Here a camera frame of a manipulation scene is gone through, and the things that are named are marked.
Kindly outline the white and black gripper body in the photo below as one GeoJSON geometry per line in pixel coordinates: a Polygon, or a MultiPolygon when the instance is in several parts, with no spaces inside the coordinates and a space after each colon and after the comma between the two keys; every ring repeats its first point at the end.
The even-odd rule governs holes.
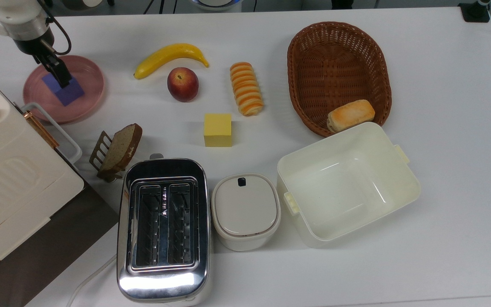
{"type": "Polygon", "coordinates": [[[52,46],[54,37],[46,22],[45,15],[36,15],[29,20],[20,20],[5,16],[0,21],[0,35],[10,37],[23,53],[55,54],[52,46]]]}

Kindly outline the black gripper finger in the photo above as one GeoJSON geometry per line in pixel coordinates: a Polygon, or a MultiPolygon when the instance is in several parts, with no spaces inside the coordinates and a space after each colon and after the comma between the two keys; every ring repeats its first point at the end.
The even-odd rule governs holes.
{"type": "Polygon", "coordinates": [[[47,57],[47,71],[52,74],[62,89],[70,84],[72,76],[65,62],[57,56],[49,55],[47,57]]]}
{"type": "Polygon", "coordinates": [[[38,64],[42,64],[47,72],[54,74],[54,54],[50,52],[48,54],[35,54],[35,60],[38,64]]]}

